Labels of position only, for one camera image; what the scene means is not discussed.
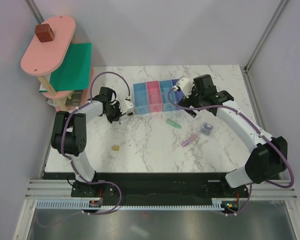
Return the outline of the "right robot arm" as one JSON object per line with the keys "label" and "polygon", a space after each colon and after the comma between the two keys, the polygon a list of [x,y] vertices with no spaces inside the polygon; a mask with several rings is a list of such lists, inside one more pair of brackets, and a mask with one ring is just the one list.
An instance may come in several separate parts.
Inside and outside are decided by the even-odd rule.
{"label": "right robot arm", "polygon": [[271,182],[271,179],[288,169],[288,143],[282,137],[273,137],[244,114],[234,97],[226,90],[217,90],[209,74],[192,80],[182,77],[174,91],[182,92],[178,106],[193,117],[196,111],[207,110],[227,124],[247,147],[250,155],[244,166],[225,175],[219,191],[232,196],[237,187],[247,184]]}

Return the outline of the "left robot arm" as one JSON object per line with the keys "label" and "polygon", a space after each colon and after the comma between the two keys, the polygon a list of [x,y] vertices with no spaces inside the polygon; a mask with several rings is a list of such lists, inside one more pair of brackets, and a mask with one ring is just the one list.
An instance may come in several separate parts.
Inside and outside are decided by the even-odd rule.
{"label": "left robot arm", "polygon": [[96,117],[106,117],[109,123],[118,122],[134,108],[131,97],[117,100],[117,93],[102,87],[99,94],[72,111],[58,111],[54,118],[51,146],[69,161],[75,179],[83,183],[82,191],[89,197],[96,196],[100,185],[94,181],[96,171],[85,152],[87,146],[87,123]]}

